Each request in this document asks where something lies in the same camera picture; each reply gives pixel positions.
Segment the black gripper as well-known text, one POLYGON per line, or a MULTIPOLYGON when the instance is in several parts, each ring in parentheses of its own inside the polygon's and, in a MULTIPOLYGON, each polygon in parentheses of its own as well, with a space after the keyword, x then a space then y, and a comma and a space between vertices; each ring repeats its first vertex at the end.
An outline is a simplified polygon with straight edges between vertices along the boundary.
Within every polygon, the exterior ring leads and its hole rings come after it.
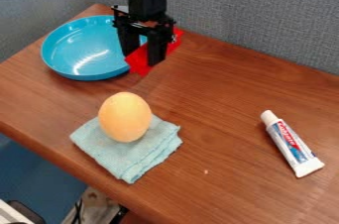
POLYGON ((113 5, 112 26, 117 30, 122 54, 128 56, 140 46, 138 36, 146 37, 146 63, 165 58, 166 44, 173 42, 173 19, 166 15, 166 0, 126 0, 113 5))

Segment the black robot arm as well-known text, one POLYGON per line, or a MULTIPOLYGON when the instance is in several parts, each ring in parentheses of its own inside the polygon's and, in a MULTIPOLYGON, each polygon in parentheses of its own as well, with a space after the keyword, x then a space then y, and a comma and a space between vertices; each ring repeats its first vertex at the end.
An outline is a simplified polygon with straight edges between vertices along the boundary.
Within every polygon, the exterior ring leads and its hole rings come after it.
POLYGON ((112 26, 116 28, 122 54, 140 47, 138 37, 146 38, 146 64, 165 59, 166 47, 175 42, 175 20, 166 15, 166 0, 126 0, 126 6, 113 5, 112 26))

